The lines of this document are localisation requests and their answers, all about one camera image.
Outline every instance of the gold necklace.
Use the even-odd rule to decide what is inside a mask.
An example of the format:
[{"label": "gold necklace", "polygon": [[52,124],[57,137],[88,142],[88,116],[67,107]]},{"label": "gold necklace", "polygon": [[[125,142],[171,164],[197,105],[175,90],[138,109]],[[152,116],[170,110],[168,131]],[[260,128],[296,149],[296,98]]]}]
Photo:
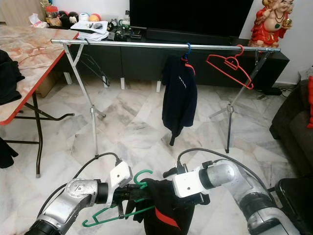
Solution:
[{"label": "gold necklace", "polygon": [[284,20],[285,14],[283,13],[283,15],[279,18],[278,15],[277,15],[276,10],[274,10],[274,13],[275,13],[275,20],[276,20],[276,22],[280,24]]}]

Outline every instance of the red plastic hanger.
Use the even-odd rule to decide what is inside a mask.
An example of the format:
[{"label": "red plastic hanger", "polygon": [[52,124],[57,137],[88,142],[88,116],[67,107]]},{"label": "red plastic hanger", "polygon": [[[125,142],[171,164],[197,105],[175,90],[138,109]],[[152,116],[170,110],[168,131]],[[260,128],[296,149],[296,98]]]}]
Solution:
[{"label": "red plastic hanger", "polygon": [[[242,67],[240,67],[239,62],[238,62],[238,60],[237,60],[237,58],[236,58],[237,56],[241,56],[241,55],[243,54],[243,52],[244,52],[244,47],[243,47],[242,45],[237,45],[237,46],[238,46],[238,47],[241,47],[242,51],[241,51],[239,54],[235,55],[235,57],[234,57],[234,56],[224,57],[224,56],[221,56],[221,55],[213,55],[213,54],[212,54],[212,55],[209,55],[209,56],[207,57],[206,62],[207,62],[209,65],[211,65],[211,66],[213,66],[214,68],[216,68],[218,71],[222,72],[222,73],[225,74],[226,76],[228,76],[228,77],[230,77],[231,79],[233,79],[234,81],[238,82],[238,83],[241,84],[242,86],[248,88],[249,90],[252,90],[252,89],[253,89],[252,80],[251,80],[250,76],[247,74],[247,72],[246,72]],[[233,76],[231,76],[231,75],[229,75],[228,73],[226,73],[225,71],[223,71],[222,69],[218,68],[216,65],[212,64],[212,63],[209,61],[209,59],[210,59],[211,57],[219,57],[219,58],[224,59],[224,63],[225,63],[227,66],[229,66],[230,68],[232,68],[233,70],[235,70],[235,71],[236,71],[237,69],[240,69],[242,72],[244,72],[244,74],[246,75],[246,77],[247,77],[247,79],[249,80],[249,82],[248,82],[247,84],[244,84],[244,83],[242,83],[241,81],[239,81],[239,80],[237,80],[236,78],[234,78]]]}]

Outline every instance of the marble tabletop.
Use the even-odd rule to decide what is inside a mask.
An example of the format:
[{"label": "marble tabletop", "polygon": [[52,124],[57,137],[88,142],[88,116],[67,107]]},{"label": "marble tabletop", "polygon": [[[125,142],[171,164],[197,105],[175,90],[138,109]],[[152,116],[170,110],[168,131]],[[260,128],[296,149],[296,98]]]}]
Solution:
[{"label": "marble tabletop", "polygon": [[0,125],[11,122],[40,83],[64,54],[62,45],[51,39],[75,39],[77,31],[0,26],[0,49],[19,63],[25,79],[17,83],[21,99],[0,106]]}]

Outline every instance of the white cabinet leg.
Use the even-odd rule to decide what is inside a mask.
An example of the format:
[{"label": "white cabinet leg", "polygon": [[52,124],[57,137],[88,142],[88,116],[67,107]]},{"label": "white cabinet leg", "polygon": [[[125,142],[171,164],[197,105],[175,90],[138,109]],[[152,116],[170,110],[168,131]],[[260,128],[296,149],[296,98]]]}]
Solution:
[{"label": "white cabinet leg", "polygon": [[158,82],[156,83],[156,92],[157,92],[157,93],[160,93],[160,90],[161,90],[161,81],[158,81]]},{"label": "white cabinet leg", "polygon": [[[102,76],[102,79],[103,79],[103,81],[107,81],[107,78],[105,76]],[[108,88],[108,86],[105,83],[103,83],[103,86],[104,86],[104,88]]]},{"label": "white cabinet leg", "polygon": [[125,90],[125,78],[121,77],[121,89]]},{"label": "white cabinet leg", "polygon": [[63,72],[63,74],[64,74],[64,77],[67,81],[67,84],[71,85],[73,83],[73,81],[72,81],[72,78],[70,77],[70,73],[69,72]]}]

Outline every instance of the red cushion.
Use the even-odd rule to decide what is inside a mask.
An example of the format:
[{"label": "red cushion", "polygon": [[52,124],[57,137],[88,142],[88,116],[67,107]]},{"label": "red cushion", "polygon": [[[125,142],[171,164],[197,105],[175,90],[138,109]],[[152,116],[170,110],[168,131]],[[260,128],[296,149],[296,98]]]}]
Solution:
[{"label": "red cushion", "polygon": [[309,103],[311,104],[311,118],[307,127],[313,129],[313,76],[309,77]]}]

